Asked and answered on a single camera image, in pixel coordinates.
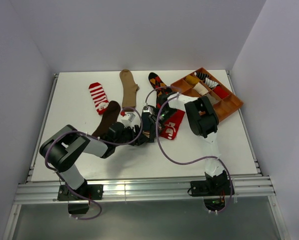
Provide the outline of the navy blue sock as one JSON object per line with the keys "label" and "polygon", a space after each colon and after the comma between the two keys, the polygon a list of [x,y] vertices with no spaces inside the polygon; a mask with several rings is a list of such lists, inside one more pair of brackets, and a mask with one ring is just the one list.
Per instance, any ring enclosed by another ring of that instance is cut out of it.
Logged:
{"label": "navy blue sock", "polygon": [[144,143],[153,143],[155,139],[155,126],[154,123],[150,120],[152,113],[150,110],[143,110],[141,114],[142,120],[142,130],[139,125],[134,126],[135,135],[139,133],[139,137],[135,141],[135,145],[140,146]]}

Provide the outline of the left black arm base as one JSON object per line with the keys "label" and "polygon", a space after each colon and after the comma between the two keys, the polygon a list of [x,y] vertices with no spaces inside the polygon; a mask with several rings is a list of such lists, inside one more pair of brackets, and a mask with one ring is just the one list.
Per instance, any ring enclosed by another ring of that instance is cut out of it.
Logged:
{"label": "left black arm base", "polygon": [[69,203],[67,205],[69,214],[80,216],[88,212],[92,200],[101,200],[103,198],[103,190],[103,184],[83,184],[76,190],[62,184],[58,190],[57,200],[59,202],[87,200],[87,203]]}

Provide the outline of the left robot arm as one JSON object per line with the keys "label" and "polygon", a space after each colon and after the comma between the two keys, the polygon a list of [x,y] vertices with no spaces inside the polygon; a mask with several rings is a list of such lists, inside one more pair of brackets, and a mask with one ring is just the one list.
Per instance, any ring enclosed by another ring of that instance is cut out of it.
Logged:
{"label": "left robot arm", "polygon": [[148,141],[149,138],[142,133],[139,125],[130,127],[115,122],[107,132],[94,136],[82,133],[68,124],[45,141],[39,153],[45,158],[46,165],[52,166],[69,186],[69,194],[74,199],[81,200],[87,193],[87,180],[81,175],[75,162],[82,153],[106,159],[118,146],[141,146]]}

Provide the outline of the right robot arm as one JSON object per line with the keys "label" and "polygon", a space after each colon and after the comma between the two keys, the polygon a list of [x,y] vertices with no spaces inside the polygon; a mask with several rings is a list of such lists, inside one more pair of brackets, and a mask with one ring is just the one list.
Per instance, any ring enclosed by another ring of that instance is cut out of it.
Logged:
{"label": "right robot arm", "polygon": [[170,162],[181,166],[205,161],[204,174],[206,180],[201,181],[201,183],[192,183],[190,187],[191,195],[194,197],[233,194],[234,187],[231,175],[223,161],[220,160],[219,155],[203,156],[189,162],[177,162],[167,155],[160,143],[159,133],[163,131],[164,124],[180,110],[186,113],[191,132],[202,137],[204,144],[218,154],[219,149],[216,138],[219,118],[208,97],[191,97],[179,92],[171,92],[162,94],[158,101],[160,103],[159,107],[154,107],[145,102],[142,108],[142,116],[147,117],[153,127],[153,135],[156,137],[162,154]]}

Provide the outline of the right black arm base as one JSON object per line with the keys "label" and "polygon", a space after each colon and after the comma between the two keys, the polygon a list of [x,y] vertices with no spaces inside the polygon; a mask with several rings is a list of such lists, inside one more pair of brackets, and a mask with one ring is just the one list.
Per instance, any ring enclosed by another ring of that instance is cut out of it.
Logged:
{"label": "right black arm base", "polygon": [[208,211],[218,213],[226,207],[226,196],[231,198],[235,193],[233,183],[223,171],[218,176],[205,174],[205,180],[193,180],[187,194],[191,197],[203,197]]}

